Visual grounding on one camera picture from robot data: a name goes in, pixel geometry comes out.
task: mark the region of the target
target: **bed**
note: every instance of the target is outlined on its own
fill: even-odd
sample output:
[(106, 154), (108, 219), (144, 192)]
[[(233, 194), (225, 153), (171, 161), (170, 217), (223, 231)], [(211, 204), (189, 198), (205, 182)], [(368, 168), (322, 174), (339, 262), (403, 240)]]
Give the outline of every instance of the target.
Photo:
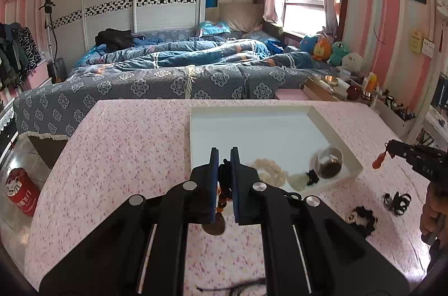
[(15, 100), (20, 137), (30, 137), (49, 167), (98, 100), (270, 99), (277, 89), (297, 88), (309, 75), (330, 69), (294, 47), (272, 55), (263, 43), (240, 39), (242, 33), (221, 40), (198, 40), (192, 30), (146, 36), (164, 42), (86, 55), (67, 81)]

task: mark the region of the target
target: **red container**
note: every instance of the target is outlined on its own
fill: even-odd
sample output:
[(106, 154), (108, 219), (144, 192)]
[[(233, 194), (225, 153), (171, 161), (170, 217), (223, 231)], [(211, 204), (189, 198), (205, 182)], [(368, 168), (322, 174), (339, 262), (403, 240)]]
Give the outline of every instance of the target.
[(4, 192), (25, 215), (34, 215), (40, 191), (23, 168), (15, 168), (10, 172)]

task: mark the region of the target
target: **hand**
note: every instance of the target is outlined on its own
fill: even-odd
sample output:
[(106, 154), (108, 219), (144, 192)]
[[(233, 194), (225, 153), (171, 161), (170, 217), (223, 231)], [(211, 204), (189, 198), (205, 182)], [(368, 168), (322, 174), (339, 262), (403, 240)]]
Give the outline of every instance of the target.
[(448, 245), (448, 197), (440, 197), (437, 195), (437, 186), (430, 183), (426, 193), (426, 203), (423, 205), (423, 213), (420, 217), (420, 230), (423, 235), (433, 232), (436, 229), (436, 219), (438, 214), (447, 215), (445, 227), (438, 235), (440, 239), (440, 247)]

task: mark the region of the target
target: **blue stuffed toy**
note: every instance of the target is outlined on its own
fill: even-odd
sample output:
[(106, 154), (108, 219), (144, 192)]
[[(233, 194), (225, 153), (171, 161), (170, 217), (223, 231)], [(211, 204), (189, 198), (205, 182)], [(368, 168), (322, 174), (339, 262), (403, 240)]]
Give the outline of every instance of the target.
[(333, 66), (341, 66), (342, 58), (350, 53), (348, 45), (341, 41), (333, 43), (332, 55), (330, 56), (330, 64)]
[(317, 41), (320, 36), (314, 35), (314, 36), (308, 36), (306, 35), (301, 41), (299, 45), (300, 51), (306, 51), (310, 54), (313, 54), (314, 46), (316, 46)]

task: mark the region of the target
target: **white tray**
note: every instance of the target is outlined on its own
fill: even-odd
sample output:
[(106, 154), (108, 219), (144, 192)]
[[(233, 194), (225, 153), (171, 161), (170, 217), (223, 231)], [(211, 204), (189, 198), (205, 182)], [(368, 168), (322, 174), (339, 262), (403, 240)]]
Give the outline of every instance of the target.
[[(257, 158), (275, 161), (289, 175), (315, 168), (317, 153), (329, 146), (342, 152), (343, 166), (332, 179), (321, 178), (300, 194), (305, 197), (336, 187), (363, 170), (355, 155), (313, 106), (192, 107), (190, 150), (192, 168), (209, 163), (216, 147), (220, 162), (238, 147), (240, 162)], [(288, 182), (281, 187), (296, 192)]]

